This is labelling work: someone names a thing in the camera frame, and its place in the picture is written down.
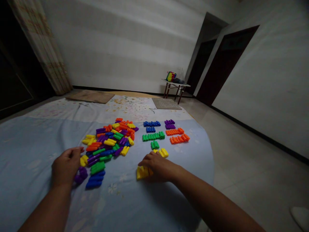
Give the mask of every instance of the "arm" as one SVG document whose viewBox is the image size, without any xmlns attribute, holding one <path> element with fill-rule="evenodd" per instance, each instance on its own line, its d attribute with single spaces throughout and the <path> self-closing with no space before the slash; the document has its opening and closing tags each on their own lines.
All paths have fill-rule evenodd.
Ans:
<svg viewBox="0 0 309 232">
<path fill-rule="evenodd" d="M 64 151 L 52 165 L 52 187 L 19 232 L 64 231 L 67 222 L 74 176 L 80 166 L 83 147 Z"/>
<path fill-rule="evenodd" d="M 212 231 L 264 231 L 245 211 L 205 181 L 158 152 L 147 154 L 138 164 L 149 167 L 154 182 L 172 182 L 186 197 Z"/>
</svg>

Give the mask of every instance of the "floor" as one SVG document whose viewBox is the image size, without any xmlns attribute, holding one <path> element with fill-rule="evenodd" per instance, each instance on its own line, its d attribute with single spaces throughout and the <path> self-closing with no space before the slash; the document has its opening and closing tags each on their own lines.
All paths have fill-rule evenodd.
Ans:
<svg viewBox="0 0 309 232">
<path fill-rule="evenodd" d="M 0 123 L 65 96 L 52 97 Z M 215 188 L 266 231 L 301 231 L 290 216 L 289 207 L 309 208 L 309 167 L 196 99 L 182 98 L 180 106 L 209 136 L 215 161 Z M 198 231 L 207 231 L 205 223 L 201 222 Z"/>
</svg>

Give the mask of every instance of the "brown rug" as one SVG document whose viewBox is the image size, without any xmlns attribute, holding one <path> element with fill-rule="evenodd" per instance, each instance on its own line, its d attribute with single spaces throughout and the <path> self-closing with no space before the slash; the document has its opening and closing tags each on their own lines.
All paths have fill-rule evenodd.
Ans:
<svg viewBox="0 0 309 232">
<path fill-rule="evenodd" d="M 172 99 L 152 98 L 157 109 L 182 110 Z"/>
<path fill-rule="evenodd" d="M 66 99 L 106 104 L 114 96 L 115 94 L 101 91 L 83 90 L 77 94 L 66 97 Z"/>
</svg>

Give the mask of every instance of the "white wall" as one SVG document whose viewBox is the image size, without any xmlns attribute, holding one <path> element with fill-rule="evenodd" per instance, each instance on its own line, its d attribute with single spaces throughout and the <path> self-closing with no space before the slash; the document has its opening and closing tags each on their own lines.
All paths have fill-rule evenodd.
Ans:
<svg viewBox="0 0 309 232">
<path fill-rule="evenodd" d="M 164 92 L 187 70 L 204 16 L 231 22 L 231 0 L 41 0 L 73 85 Z"/>
<path fill-rule="evenodd" d="M 302 0 L 244 1 L 224 35 L 260 24 L 214 107 L 309 158 L 309 7 Z"/>
</svg>

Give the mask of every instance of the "beige curtain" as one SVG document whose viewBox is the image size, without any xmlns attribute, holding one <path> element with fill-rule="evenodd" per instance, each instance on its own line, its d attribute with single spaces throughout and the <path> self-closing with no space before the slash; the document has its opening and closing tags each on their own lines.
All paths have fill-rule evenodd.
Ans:
<svg viewBox="0 0 309 232">
<path fill-rule="evenodd" d="M 57 95 L 71 91 L 62 56 L 39 0 L 8 0 Z"/>
</svg>

